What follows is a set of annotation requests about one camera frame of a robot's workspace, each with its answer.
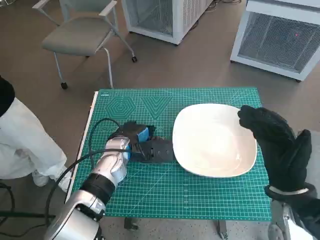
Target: white pants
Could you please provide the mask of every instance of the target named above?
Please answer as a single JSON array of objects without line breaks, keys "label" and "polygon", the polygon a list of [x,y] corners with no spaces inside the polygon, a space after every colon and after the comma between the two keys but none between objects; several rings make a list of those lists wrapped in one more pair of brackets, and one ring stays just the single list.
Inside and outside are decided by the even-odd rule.
[{"label": "white pants", "polygon": [[58,178],[66,160],[38,118],[15,98],[0,117],[0,179],[21,178],[35,170]]}]

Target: white square plate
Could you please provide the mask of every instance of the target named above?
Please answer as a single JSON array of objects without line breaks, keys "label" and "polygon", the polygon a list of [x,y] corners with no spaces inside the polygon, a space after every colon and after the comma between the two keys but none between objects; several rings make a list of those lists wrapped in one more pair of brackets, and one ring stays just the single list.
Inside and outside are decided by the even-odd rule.
[{"label": "white square plate", "polygon": [[179,112],[173,126],[173,151],[187,171],[230,178],[247,173],[257,157],[252,132],[239,124],[239,109],[223,104],[196,104]]}]

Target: grid lines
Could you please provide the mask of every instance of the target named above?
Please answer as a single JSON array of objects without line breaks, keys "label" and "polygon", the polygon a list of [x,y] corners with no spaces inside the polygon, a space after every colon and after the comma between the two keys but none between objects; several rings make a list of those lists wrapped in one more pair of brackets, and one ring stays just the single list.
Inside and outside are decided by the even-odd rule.
[{"label": "grid lines", "polygon": [[[155,135],[172,138],[178,113],[193,104],[217,103],[240,108],[261,106],[254,87],[102,89],[92,114],[89,133],[100,119],[114,118],[123,124],[135,120],[156,126]],[[102,122],[92,138],[93,150],[102,149],[117,130]],[[88,153],[85,136],[82,155]],[[97,161],[101,155],[94,156]],[[129,162],[127,176],[110,202],[106,215],[134,218],[177,218],[210,220],[269,221],[270,199],[264,186],[268,176],[260,148],[248,173],[232,178],[208,178],[191,174],[176,160],[163,164]],[[72,191],[80,188],[91,172],[90,160],[79,164]]]}]

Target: white shoe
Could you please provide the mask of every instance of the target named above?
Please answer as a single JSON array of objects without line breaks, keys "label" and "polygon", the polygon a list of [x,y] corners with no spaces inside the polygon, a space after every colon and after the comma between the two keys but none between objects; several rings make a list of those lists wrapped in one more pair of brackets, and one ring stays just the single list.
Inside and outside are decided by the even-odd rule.
[{"label": "white shoe", "polygon": [[[66,170],[66,167],[63,167],[61,169],[61,172],[59,174],[59,177],[61,176],[62,173],[64,173],[64,171]],[[68,191],[68,187],[69,187],[69,183],[71,181],[71,172],[69,171],[59,182],[58,186],[62,189],[62,191],[64,191],[65,193]],[[59,177],[54,177],[53,180],[57,181]]]},{"label": "white shoe", "polygon": [[48,176],[43,176],[42,174],[40,174],[37,170],[35,170],[32,173],[32,178],[33,178],[33,182],[36,186],[38,187],[43,187],[44,185],[46,185],[49,181],[49,177]]}]

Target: gloved hand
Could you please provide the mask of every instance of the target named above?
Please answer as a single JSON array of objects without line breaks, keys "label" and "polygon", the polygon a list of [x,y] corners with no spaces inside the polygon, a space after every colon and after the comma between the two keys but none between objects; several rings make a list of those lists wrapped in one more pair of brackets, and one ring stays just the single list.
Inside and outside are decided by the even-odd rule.
[{"label": "gloved hand", "polygon": [[[261,147],[270,184],[264,188],[265,193],[289,204],[308,231],[320,240],[320,199],[316,198],[315,187],[305,182],[312,152],[310,131],[303,130],[295,138],[284,118],[263,107],[243,105],[238,116],[240,125],[253,132]],[[274,192],[270,186],[282,192]]]},{"label": "gloved hand", "polygon": [[261,147],[270,186],[283,192],[305,188],[312,152],[310,131],[305,129],[295,138],[284,118],[263,107],[244,105],[238,116],[240,125],[253,132]]}]

